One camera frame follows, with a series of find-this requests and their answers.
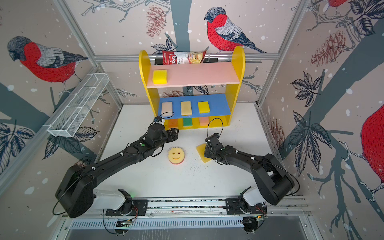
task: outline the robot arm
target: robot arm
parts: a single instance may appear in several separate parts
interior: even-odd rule
[[[171,128],[165,131],[162,124],[151,124],[146,134],[139,138],[139,140],[131,143],[123,151],[92,165],[85,167],[80,167],[79,165],[71,166],[57,189],[55,197],[66,210],[69,217],[75,218],[80,216],[92,206],[93,200],[96,198],[93,189],[102,181],[123,168],[152,156],[154,151],[159,147],[164,147],[165,143],[177,140],[178,134],[178,129]],[[129,202],[132,200],[130,195],[124,190],[119,189],[119,192],[121,192],[125,201]]]
[[[223,147],[218,140],[219,136],[218,133],[214,133],[205,139],[207,146],[204,157],[226,165],[234,165],[252,173],[260,194],[270,204],[277,205],[295,186],[292,178],[284,170],[278,168],[282,166],[272,154],[255,156],[240,152],[232,146]]]

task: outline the chip bag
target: chip bag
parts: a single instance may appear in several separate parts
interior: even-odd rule
[[[163,51],[163,65],[202,63],[207,50],[203,52]]]

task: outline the bird head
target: bird head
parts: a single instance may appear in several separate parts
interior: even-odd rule
[[[17,59],[19,59],[20,61],[26,60],[24,54],[24,47],[30,42],[31,40],[29,38],[23,36],[14,37],[8,42],[7,48],[9,56],[12,58],[13,61],[16,61]]]
[[[218,15],[226,15],[226,12],[224,10],[224,8],[222,7],[213,7],[213,8],[210,8],[208,11],[207,11],[207,14],[205,15],[204,17],[204,20],[207,20],[209,23],[212,23],[214,21],[214,19],[218,16]]]

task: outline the smiley face sponge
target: smiley face sponge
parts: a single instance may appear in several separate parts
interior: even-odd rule
[[[168,152],[168,159],[172,164],[180,164],[184,160],[184,151],[179,147],[173,147]]]

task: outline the wire mesh basket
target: wire mesh basket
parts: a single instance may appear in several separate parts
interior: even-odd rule
[[[71,93],[75,96],[52,123],[48,132],[55,137],[73,137],[108,82],[106,73],[90,74],[84,86],[77,93]]]

